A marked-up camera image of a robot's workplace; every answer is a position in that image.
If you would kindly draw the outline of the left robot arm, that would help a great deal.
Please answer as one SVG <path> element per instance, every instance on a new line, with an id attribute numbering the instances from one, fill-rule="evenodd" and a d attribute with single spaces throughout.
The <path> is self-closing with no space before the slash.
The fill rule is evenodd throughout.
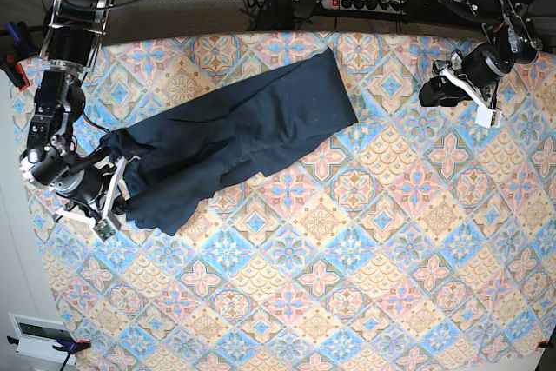
<path id="1" fill-rule="evenodd" d="M 420 105 L 451 108 L 474 101 L 497 108 L 497 90 L 515 64 L 533 62 L 542 41 L 523 4 L 514 0 L 466 0 L 468 9 L 453 0 L 438 0 L 467 21 L 478 23 L 486 41 L 464 54 L 459 49 L 433 63 L 432 74 L 420 89 Z"/>

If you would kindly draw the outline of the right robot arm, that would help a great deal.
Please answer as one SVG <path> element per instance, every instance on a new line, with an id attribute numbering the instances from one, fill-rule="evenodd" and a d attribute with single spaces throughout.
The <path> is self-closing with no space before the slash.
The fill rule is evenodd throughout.
<path id="1" fill-rule="evenodd" d="M 54 0 L 40 58 L 48 64 L 34 97 L 23 177 L 66 199 L 55 218 L 72 219 L 106 240 L 121 229 L 126 200 L 120 181 L 134 157 L 120 156 L 102 167 L 110 149 L 77 153 L 74 123 L 83 115 L 83 80 L 93 70 L 113 0 Z"/>

